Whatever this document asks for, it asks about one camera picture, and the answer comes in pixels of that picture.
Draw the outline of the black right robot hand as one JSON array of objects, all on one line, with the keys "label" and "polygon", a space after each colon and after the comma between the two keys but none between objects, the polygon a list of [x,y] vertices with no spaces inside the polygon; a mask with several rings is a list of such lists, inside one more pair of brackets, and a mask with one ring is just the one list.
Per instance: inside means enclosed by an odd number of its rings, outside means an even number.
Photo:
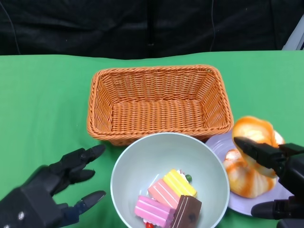
[{"label": "black right robot hand", "polygon": [[256,204],[251,215],[263,219],[278,220],[278,228],[302,228],[304,226],[304,148],[294,143],[275,148],[257,143],[245,137],[233,138],[239,150],[263,167],[273,169],[278,182],[293,196],[288,199]]}]

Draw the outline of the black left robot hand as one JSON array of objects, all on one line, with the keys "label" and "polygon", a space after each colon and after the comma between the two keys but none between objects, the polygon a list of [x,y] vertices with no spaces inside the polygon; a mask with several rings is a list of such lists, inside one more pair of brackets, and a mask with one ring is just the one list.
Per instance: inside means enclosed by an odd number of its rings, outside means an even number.
[{"label": "black left robot hand", "polygon": [[92,178],[94,170],[86,165],[99,158],[104,145],[80,148],[58,162],[39,167],[27,181],[0,201],[2,228],[62,228],[79,222],[80,215],[97,204],[106,192],[98,190],[81,198],[75,205],[57,204],[53,196],[68,186]]}]

